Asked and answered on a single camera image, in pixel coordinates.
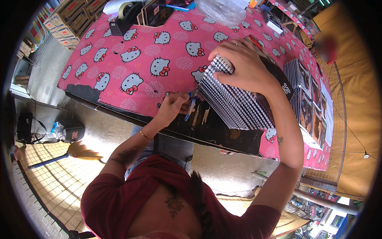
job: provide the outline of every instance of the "woman's left hand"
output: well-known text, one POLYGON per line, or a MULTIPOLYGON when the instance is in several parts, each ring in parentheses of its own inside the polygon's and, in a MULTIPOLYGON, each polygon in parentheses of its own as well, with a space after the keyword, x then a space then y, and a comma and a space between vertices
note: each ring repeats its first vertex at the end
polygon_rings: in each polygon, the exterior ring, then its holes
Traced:
POLYGON ((165 128, 170 125, 179 113, 188 113, 189 104, 188 94, 170 94, 166 96, 153 121, 159 124, 161 128, 165 128))

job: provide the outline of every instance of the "scissors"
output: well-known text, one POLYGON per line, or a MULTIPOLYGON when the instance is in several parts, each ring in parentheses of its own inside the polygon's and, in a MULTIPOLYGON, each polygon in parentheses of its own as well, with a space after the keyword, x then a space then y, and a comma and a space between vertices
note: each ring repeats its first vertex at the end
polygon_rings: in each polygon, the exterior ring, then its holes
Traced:
POLYGON ((193 112, 193 109, 195 108, 195 105, 196 105, 196 99, 197 99, 197 93, 199 92, 199 85, 195 88, 194 91, 188 93, 188 95, 190 96, 190 99, 192 98, 191 100, 191 104, 190 104, 190 107, 188 109, 188 113, 186 114, 185 116, 185 121, 188 121, 188 119, 190 118, 190 115, 191 113, 193 112))

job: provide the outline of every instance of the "broom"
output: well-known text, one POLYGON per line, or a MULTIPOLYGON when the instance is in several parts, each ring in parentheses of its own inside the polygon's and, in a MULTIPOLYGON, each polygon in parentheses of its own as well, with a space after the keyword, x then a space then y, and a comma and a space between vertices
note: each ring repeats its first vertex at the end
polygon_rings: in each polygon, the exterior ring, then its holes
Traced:
POLYGON ((74 158, 86 159, 86 160, 100 160, 103 158, 102 156, 99 156, 97 152, 87 149, 86 146, 81 143, 81 141, 76 141, 69 145, 68 150, 66 151, 66 154, 56 158, 52 158, 44 162, 30 165, 28 166, 27 170, 41 167, 43 165, 55 162, 63 158, 67 158, 69 156, 72 156, 74 158))

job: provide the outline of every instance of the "woman's right hand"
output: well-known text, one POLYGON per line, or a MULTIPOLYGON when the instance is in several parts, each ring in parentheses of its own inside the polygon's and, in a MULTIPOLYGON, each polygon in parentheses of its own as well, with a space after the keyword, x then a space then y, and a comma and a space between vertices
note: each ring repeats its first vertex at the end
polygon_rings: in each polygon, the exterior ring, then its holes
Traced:
POLYGON ((265 97, 270 96, 269 93, 275 88, 281 88, 279 82, 267 70, 249 41, 238 38, 223 42, 211 51, 208 60, 213 60, 218 54, 228 58, 235 67, 235 72, 232 75, 222 72, 214 73, 214 78, 220 83, 257 92, 265 97))

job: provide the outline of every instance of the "hair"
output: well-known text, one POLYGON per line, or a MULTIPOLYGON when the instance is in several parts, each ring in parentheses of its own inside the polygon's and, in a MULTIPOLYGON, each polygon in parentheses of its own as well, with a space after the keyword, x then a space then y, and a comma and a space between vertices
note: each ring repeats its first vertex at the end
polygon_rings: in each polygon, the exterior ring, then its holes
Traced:
POLYGON ((214 238, 214 224, 212 213, 204 204, 203 182, 200 174, 193 171, 191 174, 191 189, 196 204, 196 213, 202 226, 202 239, 214 238))

